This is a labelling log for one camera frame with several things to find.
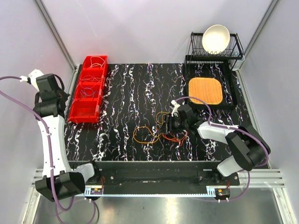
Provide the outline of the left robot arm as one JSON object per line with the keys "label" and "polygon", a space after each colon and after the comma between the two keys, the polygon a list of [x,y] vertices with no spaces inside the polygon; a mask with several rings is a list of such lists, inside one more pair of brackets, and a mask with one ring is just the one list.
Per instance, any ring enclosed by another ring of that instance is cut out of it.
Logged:
{"label": "left robot arm", "polygon": [[33,111],[43,140],[43,172],[42,179],[35,182],[36,190],[52,202],[81,195],[86,182],[97,184],[101,173],[92,163],[76,169],[69,165],[64,125],[66,101],[70,95],[64,91],[62,79],[55,74],[36,70],[31,79],[37,89]]}

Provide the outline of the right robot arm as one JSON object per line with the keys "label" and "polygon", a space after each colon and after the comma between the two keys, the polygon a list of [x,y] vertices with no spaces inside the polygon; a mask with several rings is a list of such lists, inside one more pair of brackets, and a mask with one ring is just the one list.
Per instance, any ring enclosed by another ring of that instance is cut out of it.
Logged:
{"label": "right robot arm", "polygon": [[212,173],[213,182],[218,185],[223,185],[237,171],[251,171],[268,163],[271,150],[251,124],[216,124],[201,119],[189,105],[175,104],[172,112],[162,118],[158,133],[175,135],[183,131],[228,145],[231,156],[221,161]]}

